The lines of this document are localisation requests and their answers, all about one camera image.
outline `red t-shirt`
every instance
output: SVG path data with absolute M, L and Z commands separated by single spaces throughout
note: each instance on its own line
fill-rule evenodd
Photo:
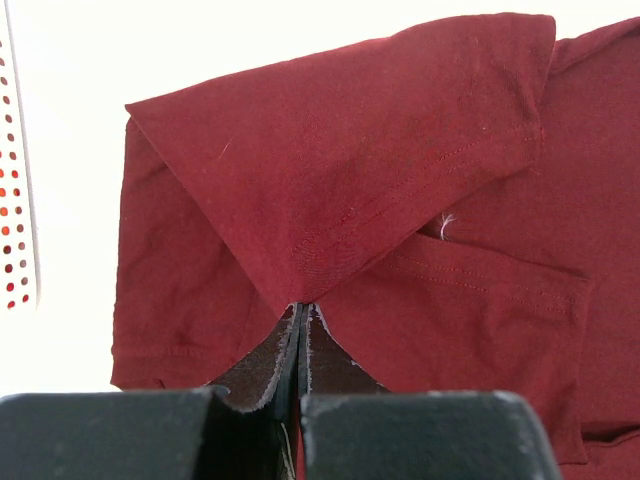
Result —
M 503 389 L 568 480 L 640 471 L 640 19 L 457 17 L 129 105 L 113 383 L 289 302 L 393 391 Z

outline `round perforation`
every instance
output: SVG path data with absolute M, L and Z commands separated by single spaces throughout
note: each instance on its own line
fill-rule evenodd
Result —
M 0 320 L 2 310 L 28 309 L 36 298 L 20 99 L 5 9 L 0 6 Z

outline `red fabric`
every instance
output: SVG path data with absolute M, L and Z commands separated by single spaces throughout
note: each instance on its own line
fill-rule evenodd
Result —
M 206 383 L 318 301 L 391 389 L 518 392 L 568 479 L 629 478 L 638 32 L 457 17 L 129 105 L 113 382 Z

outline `white perforated panel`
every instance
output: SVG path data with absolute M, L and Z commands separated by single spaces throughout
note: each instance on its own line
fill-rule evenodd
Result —
M 36 304 L 36 269 L 20 99 L 6 5 L 0 18 L 0 319 Z

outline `red shirt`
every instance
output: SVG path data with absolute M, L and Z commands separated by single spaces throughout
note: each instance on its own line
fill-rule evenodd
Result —
M 393 391 L 503 389 L 640 471 L 640 19 L 457 17 L 129 105 L 113 383 L 223 373 L 289 302 Z

